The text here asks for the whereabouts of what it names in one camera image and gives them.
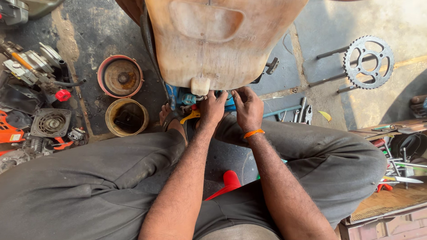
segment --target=hand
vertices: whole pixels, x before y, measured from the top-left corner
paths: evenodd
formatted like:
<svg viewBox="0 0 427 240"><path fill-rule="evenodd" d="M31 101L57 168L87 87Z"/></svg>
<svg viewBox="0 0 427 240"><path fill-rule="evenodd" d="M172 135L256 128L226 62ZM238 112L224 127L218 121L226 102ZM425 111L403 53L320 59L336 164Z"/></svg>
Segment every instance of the hand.
<svg viewBox="0 0 427 240"><path fill-rule="evenodd" d="M227 96L227 91L222 91L216 98L214 91L209 90L208 98L200 103L200 126L210 126L215 129L224 115L224 104Z"/></svg>
<svg viewBox="0 0 427 240"><path fill-rule="evenodd" d="M231 91L237 111L237 123L244 132L261 128L264 102L249 87Z"/></svg>

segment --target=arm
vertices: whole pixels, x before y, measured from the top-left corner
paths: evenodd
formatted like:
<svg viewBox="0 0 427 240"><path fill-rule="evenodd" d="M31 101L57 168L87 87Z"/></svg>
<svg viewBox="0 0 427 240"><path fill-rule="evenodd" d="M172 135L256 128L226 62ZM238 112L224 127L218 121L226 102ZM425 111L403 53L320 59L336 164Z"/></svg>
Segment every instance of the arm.
<svg viewBox="0 0 427 240"><path fill-rule="evenodd" d="M227 93L209 91L200 125L142 224L140 240L192 239L202 204L206 156L215 127L224 114Z"/></svg>
<svg viewBox="0 0 427 240"><path fill-rule="evenodd" d="M242 130L260 129L264 103L248 87L233 90L231 94ZM260 172L267 208L283 237L288 240L336 239L329 222L265 136L256 133L247 139Z"/></svg>

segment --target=bucket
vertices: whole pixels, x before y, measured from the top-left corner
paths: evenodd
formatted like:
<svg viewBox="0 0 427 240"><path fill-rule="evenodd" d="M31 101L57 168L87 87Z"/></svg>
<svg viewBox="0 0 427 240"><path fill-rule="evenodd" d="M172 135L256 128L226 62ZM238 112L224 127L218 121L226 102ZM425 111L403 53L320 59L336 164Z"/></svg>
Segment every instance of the bucket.
<svg viewBox="0 0 427 240"><path fill-rule="evenodd" d="M147 109L137 101L122 98L114 101L105 112L108 129L119 137L136 135L148 126Z"/></svg>

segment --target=red cap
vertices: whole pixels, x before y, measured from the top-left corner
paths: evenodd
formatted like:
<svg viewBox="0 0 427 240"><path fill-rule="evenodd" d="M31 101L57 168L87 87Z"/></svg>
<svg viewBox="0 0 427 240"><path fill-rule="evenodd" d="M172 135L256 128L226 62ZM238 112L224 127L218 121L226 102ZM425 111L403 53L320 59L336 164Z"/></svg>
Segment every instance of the red cap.
<svg viewBox="0 0 427 240"><path fill-rule="evenodd" d="M71 93L65 89L59 90L56 94L55 94L56 99L58 99L59 101L63 102L63 101L67 101L70 97L71 97Z"/></svg>

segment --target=yellow leaf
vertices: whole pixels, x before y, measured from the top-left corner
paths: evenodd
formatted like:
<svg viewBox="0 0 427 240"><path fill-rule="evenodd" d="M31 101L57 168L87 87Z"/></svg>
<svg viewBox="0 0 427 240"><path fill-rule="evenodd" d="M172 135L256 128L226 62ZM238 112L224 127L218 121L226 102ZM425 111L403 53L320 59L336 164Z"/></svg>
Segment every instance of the yellow leaf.
<svg viewBox="0 0 427 240"><path fill-rule="evenodd" d="M330 123L331 122L331 120L332 120L332 117L328 114L328 113L326 113L326 112L324 112L324 111L318 111L320 114L322 114L325 118L326 118L326 120L328 120L328 123Z"/></svg>

